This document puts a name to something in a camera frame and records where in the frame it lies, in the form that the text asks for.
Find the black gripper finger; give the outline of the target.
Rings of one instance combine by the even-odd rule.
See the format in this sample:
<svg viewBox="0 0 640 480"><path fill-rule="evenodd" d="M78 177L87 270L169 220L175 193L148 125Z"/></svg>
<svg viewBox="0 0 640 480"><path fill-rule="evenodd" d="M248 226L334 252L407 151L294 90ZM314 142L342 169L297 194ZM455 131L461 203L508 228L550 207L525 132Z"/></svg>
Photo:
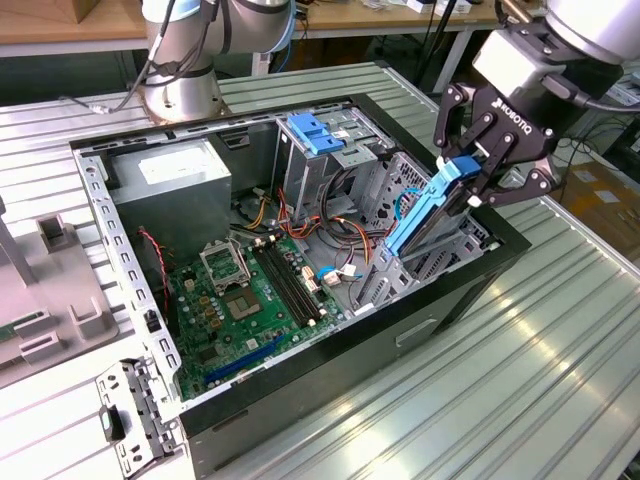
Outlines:
<svg viewBox="0 0 640 480"><path fill-rule="evenodd" d="M465 108L471 105L474 118L462 131ZM443 158L471 155L476 143L496 123L491 107L482 106L478 89L462 83L450 83L442 93L434 128L433 143Z"/></svg>
<svg viewBox="0 0 640 480"><path fill-rule="evenodd" d="M489 150L480 173L469 185L469 199L492 207L511 205L544 196L561 185L550 159L558 139L535 134L525 139L515 132L504 133ZM508 170L523 163L533 163L524 183L519 187L501 187L499 181Z"/></svg>

